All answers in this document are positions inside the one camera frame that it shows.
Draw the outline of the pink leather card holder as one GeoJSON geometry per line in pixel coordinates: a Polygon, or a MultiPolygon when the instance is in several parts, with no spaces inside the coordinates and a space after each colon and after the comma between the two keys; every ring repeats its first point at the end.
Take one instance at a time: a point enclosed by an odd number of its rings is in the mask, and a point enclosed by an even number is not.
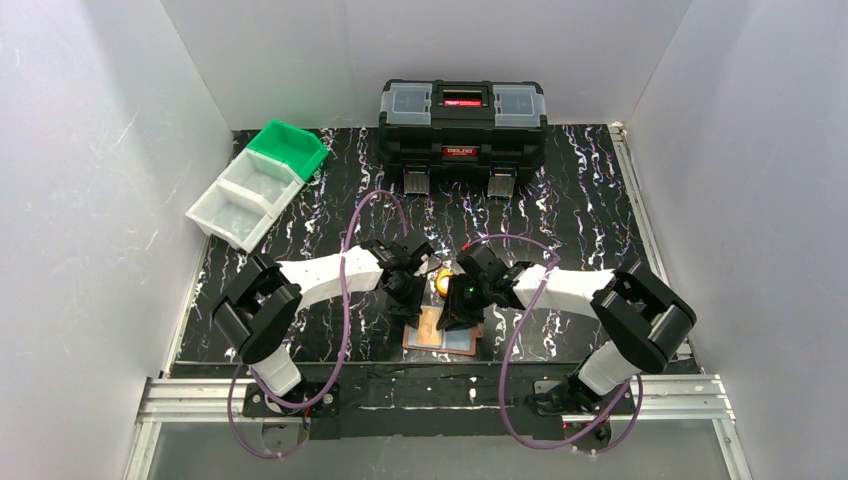
{"type": "Polygon", "coordinates": [[[478,340],[483,337],[480,326],[450,331],[439,330],[436,326],[441,313],[441,307],[424,306],[419,316],[418,327],[405,326],[402,346],[409,350],[474,356],[478,340]]]}

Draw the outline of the orange credit card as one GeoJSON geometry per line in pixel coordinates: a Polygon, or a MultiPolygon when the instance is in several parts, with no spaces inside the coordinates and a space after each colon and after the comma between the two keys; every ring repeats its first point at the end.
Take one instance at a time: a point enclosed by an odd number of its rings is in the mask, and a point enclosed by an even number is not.
{"type": "Polygon", "coordinates": [[[438,328],[441,313],[441,307],[425,306],[422,308],[417,328],[420,342],[429,344],[441,342],[443,331],[438,328]]]}

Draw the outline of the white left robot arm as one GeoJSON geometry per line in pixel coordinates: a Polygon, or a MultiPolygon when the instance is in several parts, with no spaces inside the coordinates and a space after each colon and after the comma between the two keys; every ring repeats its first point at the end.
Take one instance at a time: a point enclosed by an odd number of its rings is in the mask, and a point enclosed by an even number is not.
{"type": "Polygon", "coordinates": [[[435,255],[427,240],[367,240],[348,250],[302,261],[260,254],[223,289],[212,309],[214,325],[266,390],[284,398],[302,375],[283,340],[296,314],[345,293],[382,290],[386,313],[417,326],[425,266],[435,255]]]}

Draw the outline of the yellow tape measure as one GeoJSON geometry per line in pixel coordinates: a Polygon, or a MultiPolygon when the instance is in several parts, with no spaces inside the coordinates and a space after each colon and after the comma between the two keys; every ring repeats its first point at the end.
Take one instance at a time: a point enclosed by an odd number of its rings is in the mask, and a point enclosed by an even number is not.
{"type": "Polygon", "coordinates": [[[448,297],[450,280],[453,277],[453,272],[449,269],[442,269],[438,272],[434,281],[434,287],[439,296],[443,299],[448,297]]]}

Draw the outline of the black toolbox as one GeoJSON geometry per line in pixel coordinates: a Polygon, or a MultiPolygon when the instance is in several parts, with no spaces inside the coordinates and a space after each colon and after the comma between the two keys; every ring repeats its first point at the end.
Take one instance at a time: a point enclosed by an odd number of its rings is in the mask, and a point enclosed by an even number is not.
{"type": "Polygon", "coordinates": [[[406,194],[433,180],[483,184],[509,198],[545,163],[549,132],[542,87],[534,81],[387,81],[375,153],[406,194]]]}

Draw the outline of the green plastic bin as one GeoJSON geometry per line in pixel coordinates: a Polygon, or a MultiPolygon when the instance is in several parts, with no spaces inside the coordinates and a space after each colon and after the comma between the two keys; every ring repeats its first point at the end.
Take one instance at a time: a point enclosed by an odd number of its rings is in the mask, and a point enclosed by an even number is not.
{"type": "Polygon", "coordinates": [[[247,148],[285,164],[304,182],[310,180],[329,154],[312,132],[276,119],[270,120],[247,148]]]}

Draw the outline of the white bin near green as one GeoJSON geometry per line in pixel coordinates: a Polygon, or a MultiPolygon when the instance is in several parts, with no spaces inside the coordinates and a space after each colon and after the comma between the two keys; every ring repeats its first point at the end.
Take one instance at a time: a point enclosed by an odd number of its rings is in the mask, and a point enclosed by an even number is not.
{"type": "Polygon", "coordinates": [[[242,150],[218,179],[247,191],[272,217],[280,216],[305,185],[285,163],[250,149],[242,150]]]}

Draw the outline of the white bin front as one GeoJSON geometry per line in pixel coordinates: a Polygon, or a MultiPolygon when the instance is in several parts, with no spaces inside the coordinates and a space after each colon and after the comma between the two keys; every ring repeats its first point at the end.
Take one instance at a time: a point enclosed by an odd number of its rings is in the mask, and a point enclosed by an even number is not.
{"type": "Polygon", "coordinates": [[[186,217],[207,236],[251,253],[273,219],[256,193],[228,181],[213,183],[188,209],[186,217]]]}

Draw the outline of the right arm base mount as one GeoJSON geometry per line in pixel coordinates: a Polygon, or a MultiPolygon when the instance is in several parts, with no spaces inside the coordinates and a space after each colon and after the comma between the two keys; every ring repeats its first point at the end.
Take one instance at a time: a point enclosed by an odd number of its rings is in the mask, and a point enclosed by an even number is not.
{"type": "MultiPolygon", "coordinates": [[[[537,380],[533,383],[533,390],[527,397],[527,403],[540,416],[568,418],[563,421],[563,428],[565,436],[570,438],[582,431],[605,410],[614,400],[617,391],[618,387],[614,387],[608,394],[598,396],[577,380],[537,380]]],[[[611,417],[631,416],[635,412],[635,405],[635,394],[628,387],[604,420],[572,446],[586,453],[597,453],[609,447],[614,442],[611,417]]]]}

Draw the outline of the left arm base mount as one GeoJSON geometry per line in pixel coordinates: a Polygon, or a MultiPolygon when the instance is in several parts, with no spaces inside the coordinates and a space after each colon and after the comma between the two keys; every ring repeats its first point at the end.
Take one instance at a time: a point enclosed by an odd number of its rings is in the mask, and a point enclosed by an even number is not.
{"type": "Polygon", "coordinates": [[[249,383],[245,388],[244,399],[238,404],[241,415],[246,418],[332,418],[340,411],[341,388],[333,383],[330,389],[320,394],[325,382],[301,381],[292,390],[280,398],[282,405],[268,395],[270,388],[263,382],[249,383]]]}

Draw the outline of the aluminium frame rail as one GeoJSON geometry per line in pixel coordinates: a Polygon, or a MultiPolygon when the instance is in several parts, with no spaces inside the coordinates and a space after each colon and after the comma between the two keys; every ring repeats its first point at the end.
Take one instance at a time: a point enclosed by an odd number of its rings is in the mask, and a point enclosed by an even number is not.
{"type": "Polygon", "coordinates": [[[603,433],[557,450],[589,417],[541,417],[520,400],[502,424],[495,383],[409,372],[346,380],[286,415],[241,379],[152,381],[128,479],[748,479],[721,380],[648,376],[603,433]]]}

